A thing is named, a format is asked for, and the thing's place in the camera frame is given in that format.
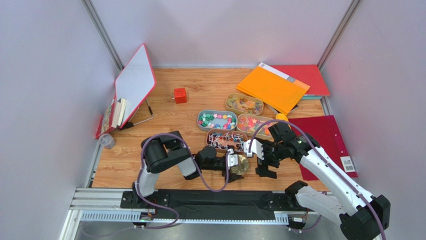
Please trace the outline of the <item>gold round lid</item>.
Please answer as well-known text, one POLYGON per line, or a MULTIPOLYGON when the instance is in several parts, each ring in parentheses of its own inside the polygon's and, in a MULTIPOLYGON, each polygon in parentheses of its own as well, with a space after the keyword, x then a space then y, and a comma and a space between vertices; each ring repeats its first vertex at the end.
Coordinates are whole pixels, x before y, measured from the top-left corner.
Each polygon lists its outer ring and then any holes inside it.
POLYGON ((233 174, 242 176, 249 169, 249 161, 244 155, 238 154, 237 157, 238 157, 237 165, 230 167, 230 171, 233 174))

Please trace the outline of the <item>yellow plastic scoop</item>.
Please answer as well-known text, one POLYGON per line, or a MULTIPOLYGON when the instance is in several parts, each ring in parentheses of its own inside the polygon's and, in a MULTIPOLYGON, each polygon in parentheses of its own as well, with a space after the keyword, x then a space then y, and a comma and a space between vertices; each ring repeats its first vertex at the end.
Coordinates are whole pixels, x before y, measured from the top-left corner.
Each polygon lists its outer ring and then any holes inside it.
POLYGON ((288 118, 287 118, 287 116, 286 116, 285 114, 283 114, 283 113, 278 113, 278 114, 275 116, 275 119, 276 119, 276 120, 283 120, 283 121, 289 122, 289 119, 288 119, 288 118))

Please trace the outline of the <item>beige tray of star candies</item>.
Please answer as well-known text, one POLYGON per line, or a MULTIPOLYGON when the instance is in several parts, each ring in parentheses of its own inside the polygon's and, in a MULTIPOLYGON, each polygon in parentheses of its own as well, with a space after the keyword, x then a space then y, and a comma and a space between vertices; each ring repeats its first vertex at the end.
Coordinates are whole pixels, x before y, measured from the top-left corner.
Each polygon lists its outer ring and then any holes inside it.
MULTIPOLYGON (((259 115, 252 115, 248 113, 240 114, 237 117, 237 123, 236 123, 236 129, 240 132, 245 133, 247 136, 252 137, 255 131, 259 128, 260 125, 264 124, 267 121, 272 120, 269 117, 259 116, 259 115)), ((264 140, 270 140, 272 139, 272 135, 268 129, 268 127, 271 127, 275 123, 268 123, 265 126, 263 126, 256 134, 257 138, 264 139, 264 140)))

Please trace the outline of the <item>grey tray of round candies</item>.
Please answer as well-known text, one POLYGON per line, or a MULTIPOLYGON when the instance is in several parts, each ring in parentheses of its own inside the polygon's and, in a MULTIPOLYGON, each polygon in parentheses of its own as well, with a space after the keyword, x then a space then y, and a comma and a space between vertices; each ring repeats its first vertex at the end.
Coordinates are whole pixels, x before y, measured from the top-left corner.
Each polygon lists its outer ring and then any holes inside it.
POLYGON ((210 129, 232 131, 237 126, 237 115, 231 111, 205 109, 199 112, 196 123, 203 131, 210 129))

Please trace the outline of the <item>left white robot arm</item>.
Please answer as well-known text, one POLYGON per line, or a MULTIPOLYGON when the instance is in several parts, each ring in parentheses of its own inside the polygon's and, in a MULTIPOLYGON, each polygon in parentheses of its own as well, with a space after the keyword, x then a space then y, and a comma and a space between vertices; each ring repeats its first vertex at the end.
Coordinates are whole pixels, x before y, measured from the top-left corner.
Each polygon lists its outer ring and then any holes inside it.
POLYGON ((132 191, 137 198, 151 196, 160 173, 177 166, 185 180, 200 177, 204 184, 202 170, 220 171, 225 178, 224 186, 220 189, 207 188, 221 192, 229 183, 244 178, 248 165, 241 161, 241 157, 232 146, 222 157, 217 156, 217 150, 212 146, 193 154, 179 131, 156 134, 141 143, 141 168, 132 191))

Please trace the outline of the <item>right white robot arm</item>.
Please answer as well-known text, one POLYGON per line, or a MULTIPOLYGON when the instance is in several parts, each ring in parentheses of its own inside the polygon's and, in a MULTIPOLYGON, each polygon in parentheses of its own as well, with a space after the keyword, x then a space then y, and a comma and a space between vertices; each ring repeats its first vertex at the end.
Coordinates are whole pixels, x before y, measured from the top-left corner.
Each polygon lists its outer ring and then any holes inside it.
POLYGON ((339 225, 348 240, 385 240, 389 227, 390 201, 374 196, 348 176, 328 156, 324 148, 294 123, 268 120, 273 141, 252 139, 244 143, 248 157, 257 156, 256 173, 260 177, 276 178, 269 166, 279 167, 280 161, 290 158, 314 174, 332 193, 318 193, 306 182, 296 181, 285 189, 287 198, 295 208, 313 210, 339 225))

